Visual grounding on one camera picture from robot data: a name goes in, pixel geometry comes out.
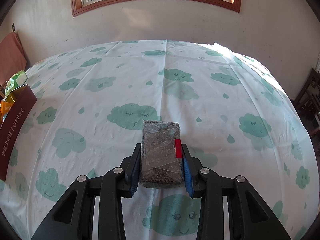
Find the gold red toffee tin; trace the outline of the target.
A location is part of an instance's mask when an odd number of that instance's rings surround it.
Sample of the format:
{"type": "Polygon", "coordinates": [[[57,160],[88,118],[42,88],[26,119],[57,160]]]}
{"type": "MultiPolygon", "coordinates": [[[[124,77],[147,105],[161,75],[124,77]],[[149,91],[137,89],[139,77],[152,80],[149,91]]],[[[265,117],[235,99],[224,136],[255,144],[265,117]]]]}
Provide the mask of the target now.
{"type": "Polygon", "coordinates": [[[13,106],[8,111],[1,125],[1,180],[6,181],[9,160],[17,136],[35,105],[37,98],[28,85],[23,85],[10,92],[9,101],[13,106]]]}

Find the cloud pattern tablecloth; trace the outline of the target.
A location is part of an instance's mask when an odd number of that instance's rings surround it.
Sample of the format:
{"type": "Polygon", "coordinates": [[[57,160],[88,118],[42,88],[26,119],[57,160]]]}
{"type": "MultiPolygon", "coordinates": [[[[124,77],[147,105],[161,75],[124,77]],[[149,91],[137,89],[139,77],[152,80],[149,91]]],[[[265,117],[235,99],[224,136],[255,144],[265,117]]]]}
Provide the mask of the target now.
{"type": "Polygon", "coordinates": [[[292,239],[317,215],[308,132],[253,58],[218,44],[111,42],[37,63],[27,84],[37,101],[1,182],[1,209],[22,239],[31,239],[78,176],[102,176],[131,155],[144,120],[178,123],[202,165],[246,177],[292,239]]]}

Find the orange snack packet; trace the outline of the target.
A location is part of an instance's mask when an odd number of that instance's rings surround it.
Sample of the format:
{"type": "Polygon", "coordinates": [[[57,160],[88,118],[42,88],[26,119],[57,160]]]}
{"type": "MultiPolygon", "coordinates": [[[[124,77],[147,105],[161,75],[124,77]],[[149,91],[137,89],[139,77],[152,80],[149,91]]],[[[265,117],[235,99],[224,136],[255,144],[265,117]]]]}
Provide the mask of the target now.
{"type": "Polygon", "coordinates": [[[5,120],[13,104],[13,102],[1,101],[1,122],[5,120]]]}

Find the dark wooden side cabinet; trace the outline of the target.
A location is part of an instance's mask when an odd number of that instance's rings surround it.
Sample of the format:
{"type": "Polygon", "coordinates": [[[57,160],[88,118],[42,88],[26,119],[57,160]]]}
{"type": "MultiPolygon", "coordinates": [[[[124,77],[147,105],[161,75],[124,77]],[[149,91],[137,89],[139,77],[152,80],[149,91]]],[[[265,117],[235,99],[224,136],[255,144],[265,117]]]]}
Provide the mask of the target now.
{"type": "Polygon", "coordinates": [[[319,135],[319,72],[314,68],[311,69],[293,105],[300,114],[313,116],[316,119],[318,125],[309,134],[311,138],[319,135]]]}

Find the green tissue pack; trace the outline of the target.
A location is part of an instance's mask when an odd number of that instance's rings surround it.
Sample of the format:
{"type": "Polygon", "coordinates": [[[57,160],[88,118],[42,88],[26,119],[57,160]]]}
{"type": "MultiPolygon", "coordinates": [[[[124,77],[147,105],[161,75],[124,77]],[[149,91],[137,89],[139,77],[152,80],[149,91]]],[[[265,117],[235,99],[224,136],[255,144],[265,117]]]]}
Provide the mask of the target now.
{"type": "Polygon", "coordinates": [[[6,96],[9,95],[9,93],[12,90],[24,85],[25,82],[27,81],[27,79],[28,79],[28,77],[27,77],[25,71],[23,71],[23,70],[14,74],[7,82],[7,85],[5,88],[5,95],[6,96]]]}

